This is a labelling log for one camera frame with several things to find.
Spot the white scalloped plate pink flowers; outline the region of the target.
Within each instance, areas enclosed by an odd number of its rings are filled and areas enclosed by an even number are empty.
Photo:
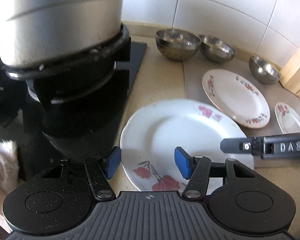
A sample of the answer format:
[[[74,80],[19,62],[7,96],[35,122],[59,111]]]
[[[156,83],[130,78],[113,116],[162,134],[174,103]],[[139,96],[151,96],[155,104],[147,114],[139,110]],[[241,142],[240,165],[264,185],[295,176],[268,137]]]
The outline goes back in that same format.
[[[292,107],[286,103],[278,102],[274,112],[283,134],[300,133],[300,116]]]

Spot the white plate pink carnations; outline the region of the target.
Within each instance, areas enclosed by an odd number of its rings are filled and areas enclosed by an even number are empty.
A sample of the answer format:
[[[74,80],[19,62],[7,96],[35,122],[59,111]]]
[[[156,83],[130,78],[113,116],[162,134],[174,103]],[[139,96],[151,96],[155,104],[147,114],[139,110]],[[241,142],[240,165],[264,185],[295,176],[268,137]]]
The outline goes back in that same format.
[[[129,118],[120,138],[122,165],[139,191],[183,192],[187,180],[175,164],[176,147],[215,163],[234,158],[254,168],[252,155],[224,154],[220,149],[223,139],[243,137],[232,119],[208,104],[186,99],[158,101]]]

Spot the black gas stove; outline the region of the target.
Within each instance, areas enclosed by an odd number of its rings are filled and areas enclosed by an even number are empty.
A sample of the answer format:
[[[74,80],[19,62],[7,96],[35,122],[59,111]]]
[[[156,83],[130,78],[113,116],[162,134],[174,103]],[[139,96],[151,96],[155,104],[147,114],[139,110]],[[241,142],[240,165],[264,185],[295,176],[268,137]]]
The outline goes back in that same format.
[[[0,60],[0,141],[17,143],[21,180],[111,150],[146,48],[128,41],[102,61],[37,80],[10,79]]]

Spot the wooden knife block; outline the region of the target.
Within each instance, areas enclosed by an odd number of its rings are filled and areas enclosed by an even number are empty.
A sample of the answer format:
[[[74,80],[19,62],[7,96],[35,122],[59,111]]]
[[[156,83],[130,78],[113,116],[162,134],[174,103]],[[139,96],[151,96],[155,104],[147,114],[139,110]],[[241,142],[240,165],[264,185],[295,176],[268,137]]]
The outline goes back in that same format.
[[[281,85],[300,98],[300,47],[280,70]]]

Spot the cream plate colourful flowers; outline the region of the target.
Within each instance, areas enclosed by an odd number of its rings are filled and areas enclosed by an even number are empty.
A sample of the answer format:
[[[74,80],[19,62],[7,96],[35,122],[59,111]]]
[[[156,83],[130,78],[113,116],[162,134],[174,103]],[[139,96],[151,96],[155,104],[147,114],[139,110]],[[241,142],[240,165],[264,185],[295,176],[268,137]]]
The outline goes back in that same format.
[[[244,77],[228,70],[212,69],[203,75],[202,87],[212,104],[238,124],[259,129],[269,123],[266,98]]]

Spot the beige cloth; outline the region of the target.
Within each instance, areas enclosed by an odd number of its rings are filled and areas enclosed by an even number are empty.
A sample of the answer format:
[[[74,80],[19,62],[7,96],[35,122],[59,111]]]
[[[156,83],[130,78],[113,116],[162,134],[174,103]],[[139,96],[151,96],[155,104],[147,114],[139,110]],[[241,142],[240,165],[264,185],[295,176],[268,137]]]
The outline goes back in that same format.
[[[17,144],[11,140],[0,142],[0,215],[5,198],[18,186],[18,173]]]

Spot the left steel bowl stack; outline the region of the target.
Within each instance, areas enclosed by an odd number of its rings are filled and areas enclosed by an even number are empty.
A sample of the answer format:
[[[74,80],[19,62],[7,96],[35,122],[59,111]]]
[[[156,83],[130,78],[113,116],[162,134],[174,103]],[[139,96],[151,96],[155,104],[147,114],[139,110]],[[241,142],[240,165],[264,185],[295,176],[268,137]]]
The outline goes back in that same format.
[[[192,58],[201,45],[198,35],[180,29],[162,29],[156,32],[158,51],[167,59],[181,62]]]

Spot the large aluminium pot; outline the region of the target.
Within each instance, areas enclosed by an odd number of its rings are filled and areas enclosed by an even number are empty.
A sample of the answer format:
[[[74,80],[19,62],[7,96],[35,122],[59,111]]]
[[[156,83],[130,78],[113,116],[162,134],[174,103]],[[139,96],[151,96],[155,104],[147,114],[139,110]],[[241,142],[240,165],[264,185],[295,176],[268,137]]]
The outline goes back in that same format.
[[[0,0],[0,59],[13,80],[114,55],[129,41],[123,0]]]

